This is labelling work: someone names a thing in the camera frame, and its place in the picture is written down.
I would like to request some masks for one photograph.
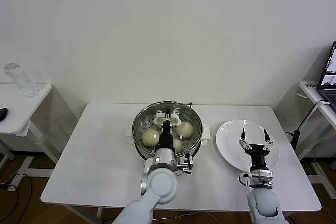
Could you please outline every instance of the white desk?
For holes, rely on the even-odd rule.
[[[300,81],[299,87],[303,90],[306,96],[313,102],[322,100],[322,97],[317,92],[318,82],[317,81]],[[336,113],[328,105],[323,105],[319,107],[321,114],[327,119],[329,124],[319,124],[316,129],[320,130],[318,135],[315,134],[313,130],[306,139],[304,139],[296,149],[296,153],[299,159],[304,158],[323,138],[331,138],[336,135]],[[318,163],[311,163],[316,175],[309,175],[308,178],[312,184],[322,184],[327,194],[331,199],[336,199],[336,190],[333,188],[328,177],[325,175],[322,167]],[[330,167],[336,169],[336,162],[333,162]]]
[[[8,108],[8,114],[4,120],[0,122],[0,134],[13,134],[17,136],[25,136],[28,129],[35,135],[33,139],[35,143],[44,151],[55,163],[60,156],[55,147],[49,143],[43,133],[30,120],[30,117],[44,98],[51,90],[50,84],[38,84],[38,93],[34,97],[25,98],[16,88],[15,84],[0,84],[0,108]],[[0,163],[0,169],[7,159],[13,159],[14,155],[0,143],[0,152],[5,156]],[[28,169],[34,157],[27,157],[21,166],[20,172],[24,172],[33,177],[50,176],[51,170]],[[19,185],[22,177],[16,176],[13,184]]]
[[[318,82],[317,81],[300,81],[299,87],[302,89],[302,91],[305,93],[305,95],[313,102],[316,103],[317,101],[322,100],[322,97],[317,92]],[[319,111],[321,114],[327,119],[329,122],[328,126],[325,126],[325,124],[321,124],[317,126],[317,129],[323,129],[321,133],[316,136],[314,134],[314,131],[304,140],[300,145],[298,145],[296,153],[299,157],[299,159],[302,159],[305,157],[313,148],[314,146],[320,142],[324,137],[330,138],[336,135],[336,113],[335,111],[328,105],[320,106]]]
[[[145,104],[88,104],[65,147],[41,200],[62,204],[90,223],[92,214],[73,206],[124,207],[140,197],[144,162],[124,131]],[[214,147],[217,129],[231,119],[247,119],[264,126],[278,141],[280,161],[274,169],[274,191],[283,211],[319,211],[321,204],[268,106],[194,105],[202,122],[210,125],[211,141],[194,158],[192,175],[177,177],[183,192],[157,209],[249,211],[249,188],[238,182],[231,167]]]

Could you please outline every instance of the steamer basket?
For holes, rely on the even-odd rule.
[[[201,136],[202,136],[202,121],[197,113],[189,106],[172,101],[164,101],[153,103],[137,114],[132,125],[132,135],[134,138],[135,146],[139,154],[144,158],[154,156],[155,146],[148,147],[142,143],[142,134],[149,129],[156,130],[161,134],[161,129],[158,128],[153,120],[158,113],[166,113],[167,110],[170,113],[176,113],[179,115],[182,122],[189,122],[194,128],[194,133],[191,137],[181,139],[183,143],[183,151],[175,154],[175,157],[181,157],[187,153],[194,156],[199,149]],[[180,139],[180,136],[176,132],[176,127],[172,128],[173,138]]]

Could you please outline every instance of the floor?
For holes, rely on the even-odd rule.
[[[13,161],[8,161],[5,167],[0,171],[0,183],[5,182],[14,171],[18,170],[21,163],[25,159],[24,155],[17,155]],[[303,168],[305,169],[308,175],[314,174],[312,168],[310,167],[309,162],[302,162]],[[333,183],[336,188],[336,170],[331,170],[328,167],[327,162],[320,162],[324,172],[329,177],[330,181]],[[31,168],[53,168],[54,164],[48,157],[37,156]],[[40,195],[47,183],[47,178],[32,178],[33,182],[33,194],[31,202],[29,203],[20,224],[28,223],[45,223],[45,224],[57,224],[57,223],[76,223],[84,224],[85,222],[74,215],[72,212],[65,209],[63,206],[57,205],[48,205],[40,201]],[[329,199],[328,195],[324,191],[321,185],[313,185],[315,192],[317,193],[322,205],[329,211],[331,215],[336,219],[336,200]],[[18,193],[19,201],[17,208],[13,214],[4,220],[3,224],[13,224],[17,223],[18,218],[24,210],[24,207],[28,201],[30,192],[30,185],[27,178],[24,178],[21,183]],[[2,190],[0,192],[0,219],[6,216],[15,204],[15,193]],[[91,211],[96,212],[96,208],[90,208]],[[102,220],[113,218],[118,215],[120,209],[104,209],[102,213]],[[190,212],[180,212],[180,211],[155,211],[154,218],[163,218],[163,217],[174,217],[181,214],[190,214]],[[230,224],[241,224],[241,223],[251,223],[249,213],[212,213],[221,223],[230,223]],[[308,212],[300,214],[292,214],[290,216],[294,222],[287,218],[289,223],[295,224],[313,224],[313,223],[323,223],[323,224],[332,224],[334,223],[332,219],[328,216],[326,211],[321,210],[319,212]],[[206,213],[198,213],[189,216],[180,217],[178,219],[165,219],[165,220],[155,220],[154,224],[166,223],[166,224],[181,224],[181,223],[192,223],[192,224],[215,224],[216,221],[211,218]]]

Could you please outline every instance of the table leg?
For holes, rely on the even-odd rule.
[[[0,142],[0,153],[4,155],[4,158],[0,162],[0,169],[5,165],[7,160],[13,160],[15,155],[9,151],[1,142]]]
[[[321,123],[315,129],[323,129],[320,134],[316,136],[314,130],[304,139],[296,148],[296,154],[299,160],[303,159],[313,148],[324,138],[333,137],[336,134],[334,128],[328,124],[325,126],[324,123]]]
[[[322,167],[319,163],[310,163],[311,167],[315,171],[316,175],[308,175],[308,179],[312,184],[322,184],[326,190],[329,198],[336,199],[336,190],[333,188],[332,184],[328,180],[328,177],[324,173]]]
[[[73,212],[75,215],[84,219],[87,223],[90,224],[102,224],[101,219],[97,218],[93,213],[86,210],[84,207],[63,205],[65,208]]]
[[[17,171],[17,174],[23,173],[26,174],[29,177],[37,177],[37,178],[49,178],[53,172],[53,169],[35,169],[35,168],[29,168],[29,166],[32,164],[34,160],[33,156],[28,156],[23,161],[20,169]],[[13,178],[11,185],[15,186],[16,188],[19,187],[22,179],[24,178],[24,175],[17,175]],[[8,191],[15,191],[14,187],[9,187]]]
[[[46,140],[44,134],[36,127],[36,125],[30,121],[29,125],[30,131],[35,135],[35,143],[37,146],[45,153],[47,156],[55,163],[57,164],[57,161],[60,157],[59,152],[56,150],[56,148],[48,141]]]

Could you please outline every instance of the pot handle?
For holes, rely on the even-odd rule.
[[[201,147],[208,146],[208,140],[211,140],[210,127],[208,124],[203,123],[203,133],[201,136]]]

